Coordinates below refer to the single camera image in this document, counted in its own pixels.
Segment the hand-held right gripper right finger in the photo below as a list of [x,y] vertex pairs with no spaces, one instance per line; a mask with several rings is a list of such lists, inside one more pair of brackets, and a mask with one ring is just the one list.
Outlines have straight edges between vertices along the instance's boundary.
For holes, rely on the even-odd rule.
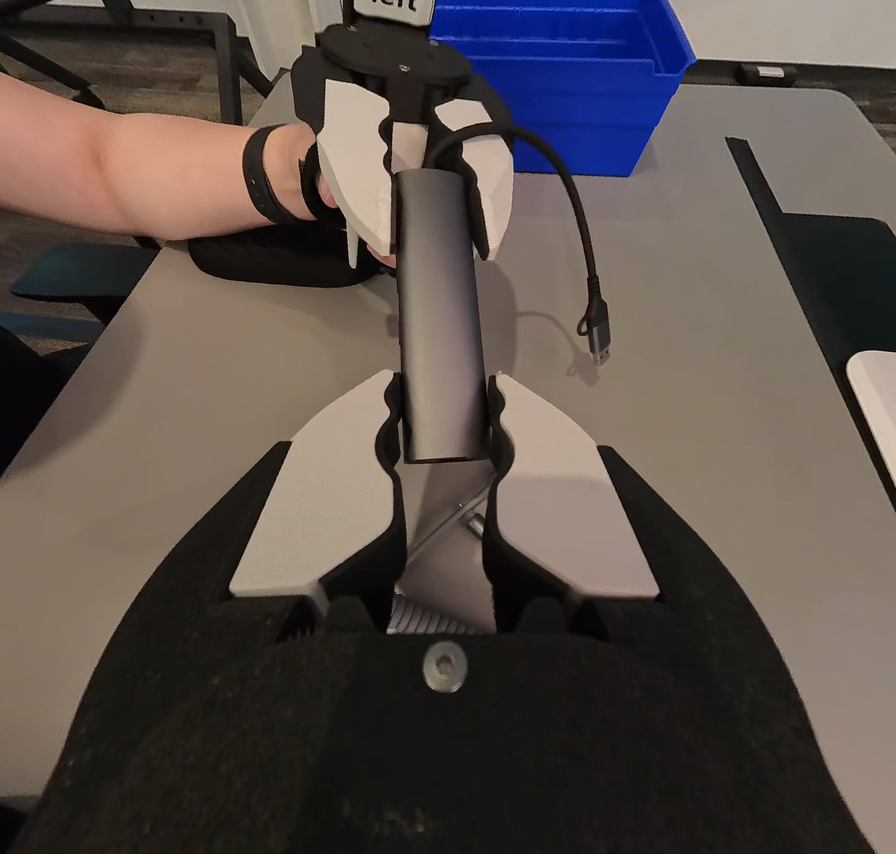
[[654,600],[658,583],[599,445],[509,374],[488,382],[490,458],[483,568],[496,613],[537,598]]

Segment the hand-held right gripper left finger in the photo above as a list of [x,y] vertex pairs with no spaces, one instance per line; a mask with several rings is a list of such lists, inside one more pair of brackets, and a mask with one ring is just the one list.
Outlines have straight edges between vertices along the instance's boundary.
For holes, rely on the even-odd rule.
[[388,613],[407,562],[400,376],[382,370],[311,418],[285,458],[230,579],[238,599],[342,596]]

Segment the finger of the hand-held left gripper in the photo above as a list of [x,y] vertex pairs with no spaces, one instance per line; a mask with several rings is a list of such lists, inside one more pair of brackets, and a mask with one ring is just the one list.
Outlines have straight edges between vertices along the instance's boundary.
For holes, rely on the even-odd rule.
[[[452,132],[487,123],[493,123],[493,120],[480,101],[454,98],[434,109],[434,142]],[[475,254],[485,261],[494,259],[511,215],[513,158],[510,145],[498,133],[479,134],[446,149],[435,160],[435,165],[464,178]]]
[[323,127],[316,134],[322,176],[346,226],[378,255],[388,255],[392,176],[380,132],[388,101],[353,82],[328,78],[324,89]]

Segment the blue plastic bin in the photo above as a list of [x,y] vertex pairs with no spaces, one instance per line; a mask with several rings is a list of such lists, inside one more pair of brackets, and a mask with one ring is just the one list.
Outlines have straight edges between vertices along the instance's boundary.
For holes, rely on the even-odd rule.
[[669,0],[437,0],[431,34],[577,176],[631,176],[696,61]]

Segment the grey usb hub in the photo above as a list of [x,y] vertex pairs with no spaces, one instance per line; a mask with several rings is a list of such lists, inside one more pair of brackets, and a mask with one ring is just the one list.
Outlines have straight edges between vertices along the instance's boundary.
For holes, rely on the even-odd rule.
[[394,177],[404,458],[487,456],[487,382],[473,243],[462,176]]

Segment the person's left hand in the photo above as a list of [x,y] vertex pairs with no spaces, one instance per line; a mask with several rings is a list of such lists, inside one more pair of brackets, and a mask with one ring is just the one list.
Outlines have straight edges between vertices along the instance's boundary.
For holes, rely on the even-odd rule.
[[304,122],[283,125],[274,130],[263,151],[263,165],[276,199],[286,211],[298,219],[310,220],[301,190],[300,168],[315,134]]

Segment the black wrist rest pad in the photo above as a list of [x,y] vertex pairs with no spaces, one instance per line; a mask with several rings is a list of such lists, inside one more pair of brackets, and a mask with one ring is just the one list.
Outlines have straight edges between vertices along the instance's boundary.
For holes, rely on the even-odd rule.
[[367,250],[350,265],[343,229],[319,221],[265,226],[187,242],[198,269],[226,280],[292,288],[351,288],[387,273]]

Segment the dark teal office chair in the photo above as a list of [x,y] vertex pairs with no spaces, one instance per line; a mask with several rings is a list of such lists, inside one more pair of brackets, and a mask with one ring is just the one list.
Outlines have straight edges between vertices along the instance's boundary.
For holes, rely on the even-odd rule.
[[10,291],[39,302],[123,303],[159,252],[157,247],[124,244],[59,244],[39,255]]

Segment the black metal desk frame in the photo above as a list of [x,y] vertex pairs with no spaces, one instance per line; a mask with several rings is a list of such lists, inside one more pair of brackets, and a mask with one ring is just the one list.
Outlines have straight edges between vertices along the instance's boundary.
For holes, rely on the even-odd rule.
[[139,8],[132,0],[100,0],[99,6],[54,5],[56,0],[1,0],[2,55],[75,92],[74,101],[103,108],[91,83],[14,38],[11,29],[88,29],[141,38],[184,37],[215,53],[220,120],[243,123],[241,83],[267,97],[273,83],[256,66],[229,14],[167,8]]

